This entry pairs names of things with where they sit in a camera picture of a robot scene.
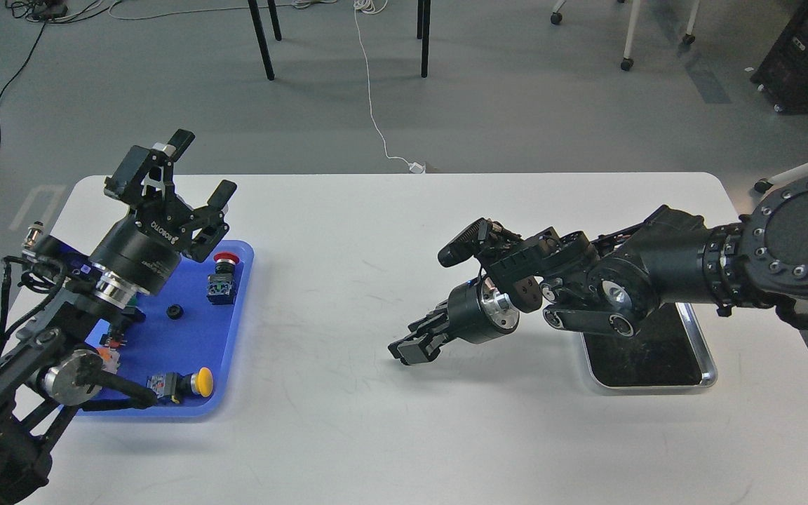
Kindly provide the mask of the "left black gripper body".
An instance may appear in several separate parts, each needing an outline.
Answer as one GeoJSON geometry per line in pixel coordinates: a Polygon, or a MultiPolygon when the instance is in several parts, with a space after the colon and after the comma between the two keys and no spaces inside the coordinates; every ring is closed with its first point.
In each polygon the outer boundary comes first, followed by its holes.
{"type": "Polygon", "coordinates": [[[157,295],[182,262],[182,228],[189,220],[177,217],[126,215],[114,224],[90,261],[148,295],[157,295]]]}

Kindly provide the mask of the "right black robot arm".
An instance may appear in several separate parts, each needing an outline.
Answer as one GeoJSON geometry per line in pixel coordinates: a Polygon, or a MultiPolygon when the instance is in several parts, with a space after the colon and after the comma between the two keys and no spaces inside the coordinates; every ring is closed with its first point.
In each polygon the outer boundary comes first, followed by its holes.
{"type": "Polygon", "coordinates": [[[477,277],[408,326],[389,345],[405,365],[434,361],[453,339],[483,343],[542,310],[548,325],[584,335],[633,338],[668,303],[774,308],[808,329],[808,176],[770,192],[737,223],[708,228],[700,215],[662,205],[644,221],[587,239],[554,228],[522,238],[480,218],[439,250],[443,267],[471,258],[477,277]]]}

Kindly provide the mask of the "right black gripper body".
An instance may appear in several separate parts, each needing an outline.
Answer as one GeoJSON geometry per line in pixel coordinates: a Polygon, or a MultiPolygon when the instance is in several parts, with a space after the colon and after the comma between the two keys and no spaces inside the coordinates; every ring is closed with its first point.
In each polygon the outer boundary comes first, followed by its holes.
{"type": "Polygon", "coordinates": [[[510,335],[520,319],[508,295],[492,281],[468,281],[453,288],[447,314],[448,335],[474,344],[510,335]]]}

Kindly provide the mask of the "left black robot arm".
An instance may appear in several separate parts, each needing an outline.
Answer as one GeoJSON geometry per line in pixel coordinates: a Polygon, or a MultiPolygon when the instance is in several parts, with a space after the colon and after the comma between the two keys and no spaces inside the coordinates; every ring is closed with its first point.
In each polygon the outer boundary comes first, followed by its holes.
{"type": "Polygon", "coordinates": [[[51,452],[78,410],[155,405],[154,391],[106,370],[86,339],[100,321],[123,328],[137,320],[135,295],[157,295],[182,258],[205,261],[227,234],[234,182],[221,181],[199,208],[175,191],[174,164],[193,141],[179,129],[166,144],[128,151],[104,182],[128,214],[90,255],[33,224],[20,255],[3,258],[2,295],[16,263],[43,300],[14,323],[0,315],[0,504],[47,485],[51,452]]]}

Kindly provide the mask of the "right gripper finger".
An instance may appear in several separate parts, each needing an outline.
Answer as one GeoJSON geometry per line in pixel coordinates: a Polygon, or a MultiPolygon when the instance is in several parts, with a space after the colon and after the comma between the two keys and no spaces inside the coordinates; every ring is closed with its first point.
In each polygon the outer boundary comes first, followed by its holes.
{"type": "Polygon", "coordinates": [[[398,342],[398,360],[403,365],[430,363],[440,354],[440,348],[457,339],[448,332],[423,330],[414,332],[398,342]]]}
{"type": "MultiPolygon", "coordinates": [[[[408,335],[414,332],[423,332],[423,330],[439,330],[440,332],[448,332],[451,335],[450,326],[448,303],[447,301],[442,301],[423,318],[411,323],[408,326],[408,330],[410,330],[408,335]]],[[[400,339],[388,345],[388,350],[394,358],[398,358],[399,341],[400,339]]]]}

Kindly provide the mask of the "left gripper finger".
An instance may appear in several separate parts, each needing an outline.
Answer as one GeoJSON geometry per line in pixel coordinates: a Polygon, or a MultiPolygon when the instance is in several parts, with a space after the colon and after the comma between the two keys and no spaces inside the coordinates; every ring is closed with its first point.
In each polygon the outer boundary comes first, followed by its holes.
{"type": "Polygon", "coordinates": [[[137,215],[192,214],[176,193],[173,166],[194,140],[191,131],[177,129],[166,144],[131,147],[114,175],[105,179],[104,194],[137,215]]]}
{"type": "Polygon", "coordinates": [[[189,220],[180,226],[180,254],[196,262],[204,262],[228,233],[225,208],[237,189],[232,181],[221,181],[206,205],[192,210],[189,220]]]}

